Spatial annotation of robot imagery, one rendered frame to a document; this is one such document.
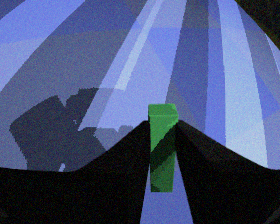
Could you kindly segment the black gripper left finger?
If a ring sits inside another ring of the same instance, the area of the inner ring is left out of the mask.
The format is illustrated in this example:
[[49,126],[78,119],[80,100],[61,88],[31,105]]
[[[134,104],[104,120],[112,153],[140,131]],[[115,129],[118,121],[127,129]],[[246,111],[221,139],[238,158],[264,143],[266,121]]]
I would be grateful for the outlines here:
[[0,218],[39,224],[140,224],[149,121],[74,172],[0,167]]

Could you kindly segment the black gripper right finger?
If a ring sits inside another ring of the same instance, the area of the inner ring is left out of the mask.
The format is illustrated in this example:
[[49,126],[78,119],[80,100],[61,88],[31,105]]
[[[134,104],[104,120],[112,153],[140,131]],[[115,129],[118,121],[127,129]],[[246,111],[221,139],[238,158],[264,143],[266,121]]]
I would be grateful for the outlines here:
[[262,167],[176,122],[175,153],[194,224],[272,224],[280,216],[280,169]]

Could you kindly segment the green rectangular post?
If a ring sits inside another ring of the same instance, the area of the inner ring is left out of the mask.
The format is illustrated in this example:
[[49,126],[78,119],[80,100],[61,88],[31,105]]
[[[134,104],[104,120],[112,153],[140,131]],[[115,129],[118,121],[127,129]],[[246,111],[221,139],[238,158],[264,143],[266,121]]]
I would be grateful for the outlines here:
[[151,131],[151,193],[172,192],[174,186],[175,133],[179,113],[175,103],[149,103]]

